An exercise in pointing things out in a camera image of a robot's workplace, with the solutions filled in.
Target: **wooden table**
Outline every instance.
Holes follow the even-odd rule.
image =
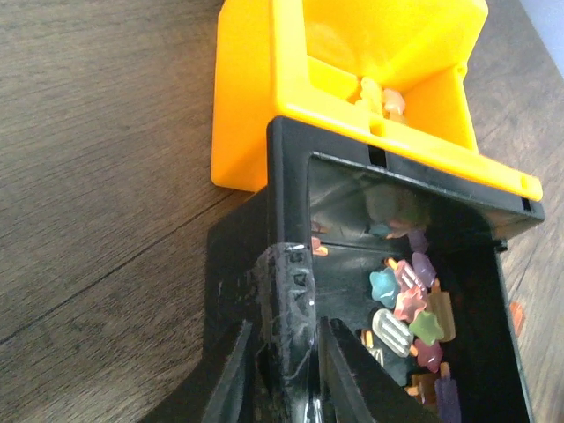
[[[0,11],[0,421],[125,421],[200,357],[220,0],[30,0]],[[470,62],[481,151],[544,182],[510,243],[539,422],[564,421],[564,83],[517,0]]]

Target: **green star-shaped piece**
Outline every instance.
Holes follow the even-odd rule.
[[[429,311],[421,311],[417,314],[415,321],[409,325],[409,330],[427,346],[444,338],[444,332],[437,316]]]

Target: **yellow plastic container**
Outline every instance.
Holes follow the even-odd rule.
[[[285,115],[539,200],[537,178],[478,153],[463,79],[486,16],[483,0],[226,0],[214,183],[264,187],[266,127]],[[404,95],[409,126],[354,105],[365,76]]]

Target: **black plastic container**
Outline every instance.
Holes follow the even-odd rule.
[[[532,421],[499,254],[544,219],[542,205],[283,117],[268,139],[268,186],[208,235],[204,355],[231,323],[251,321],[274,419],[316,412],[327,400],[318,323],[326,316],[352,331],[370,327],[381,305],[370,297],[369,273],[411,251],[406,237],[367,229],[399,219],[425,228],[427,254],[452,298],[457,335],[442,344],[443,360],[463,420]],[[311,222],[329,228],[316,235],[326,257],[311,255]],[[382,348],[399,385],[424,373]]]

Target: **red star-shaped piece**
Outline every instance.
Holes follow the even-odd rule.
[[[421,290],[418,286],[413,286],[407,291],[397,295],[394,316],[398,320],[406,320],[411,323],[426,306],[427,303],[423,300]]]

